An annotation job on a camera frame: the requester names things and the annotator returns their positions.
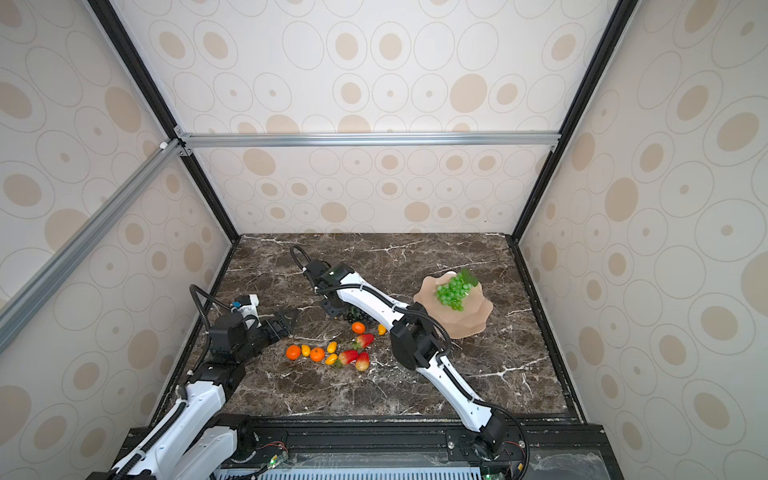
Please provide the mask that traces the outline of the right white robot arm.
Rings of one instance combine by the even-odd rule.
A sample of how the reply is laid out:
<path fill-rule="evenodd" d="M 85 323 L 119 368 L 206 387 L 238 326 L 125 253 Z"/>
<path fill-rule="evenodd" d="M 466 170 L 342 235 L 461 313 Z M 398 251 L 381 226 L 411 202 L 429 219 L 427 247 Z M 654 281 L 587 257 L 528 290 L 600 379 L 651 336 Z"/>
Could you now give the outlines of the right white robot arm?
<path fill-rule="evenodd" d="M 299 245 L 289 248 L 293 262 L 309 281 L 333 319 L 369 320 L 389 334 L 391 350 L 404 368 L 414 371 L 445 397 L 464 427 L 475 434 L 476 455 L 490 462 L 501 455 L 521 454 L 517 470 L 524 474 L 530 460 L 526 431 L 506 408 L 484 401 L 454 368 L 447 330 L 419 304 L 398 301 L 344 263 L 335 266 L 311 258 Z"/>

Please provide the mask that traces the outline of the green fake grape bunch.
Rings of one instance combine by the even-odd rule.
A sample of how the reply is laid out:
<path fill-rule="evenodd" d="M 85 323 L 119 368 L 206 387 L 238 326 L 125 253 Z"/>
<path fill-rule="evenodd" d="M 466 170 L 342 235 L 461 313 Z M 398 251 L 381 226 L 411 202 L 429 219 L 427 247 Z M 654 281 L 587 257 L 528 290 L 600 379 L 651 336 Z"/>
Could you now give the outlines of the green fake grape bunch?
<path fill-rule="evenodd" d="M 447 283 L 436 287 L 435 297 L 443 306 L 454 311 L 463 311 L 465 300 L 479 284 L 478 279 L 466 268 L 451 276 Z"/>

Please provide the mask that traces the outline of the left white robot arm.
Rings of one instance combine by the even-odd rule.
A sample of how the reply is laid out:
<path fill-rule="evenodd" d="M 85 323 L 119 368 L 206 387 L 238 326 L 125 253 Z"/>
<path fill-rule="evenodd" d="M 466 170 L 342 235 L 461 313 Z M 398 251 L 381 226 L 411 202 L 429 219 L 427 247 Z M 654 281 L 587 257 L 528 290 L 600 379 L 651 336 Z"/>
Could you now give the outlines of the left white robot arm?
<path fill-rule="evenodd" d="M 246 364 L 293 335 L 299 311 L 262 319 L 255 294 L 225 304 L 197 285 L 189 291 L 206 334 L 201 359 L 176 387 L 178 398 L 162 420 L 111 469 L 92 472 L 90 479 L 207 479 L 238 449 L 240 426 L 209 423 L 245 377 Z"/>

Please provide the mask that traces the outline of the black fake grape bunch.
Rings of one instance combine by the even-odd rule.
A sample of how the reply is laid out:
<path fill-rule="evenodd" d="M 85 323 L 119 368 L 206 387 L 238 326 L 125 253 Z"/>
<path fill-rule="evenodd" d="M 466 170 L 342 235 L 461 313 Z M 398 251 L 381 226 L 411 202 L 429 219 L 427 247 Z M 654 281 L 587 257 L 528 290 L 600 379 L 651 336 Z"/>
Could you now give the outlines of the black fake grape bunch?
<path fill-rule="evenodd" d="M 360 322 L 366 325 L 370 322 L 369 316 L 354 306 L 351 306 L 347 309 L 343 315 L 343 318 L 349 324 Z"/>

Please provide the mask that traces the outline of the pink scalloped fruit bowl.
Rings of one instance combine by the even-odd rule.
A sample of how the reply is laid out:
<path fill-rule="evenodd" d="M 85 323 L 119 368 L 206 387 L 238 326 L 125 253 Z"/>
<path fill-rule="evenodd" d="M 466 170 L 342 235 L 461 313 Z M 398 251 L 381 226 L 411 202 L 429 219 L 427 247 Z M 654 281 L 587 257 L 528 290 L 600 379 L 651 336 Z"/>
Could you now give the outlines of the pink scalloped fruit bowl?
<path fill-rule="evenodd" d="M 436 287 L 447 283 L 455 274 L 457 273 L 449 271 L 440 277 L 425 277 L 420 290 L 414 295 L 414 301 L 424 306 L 427 313 L 437 320 L 452 338 L 461 339 L 484 331 L 494 306 L 485 297 L 480 283 L 465 300 L 463 311 L 454 311 L 440 304 L 435 297 Z"/>

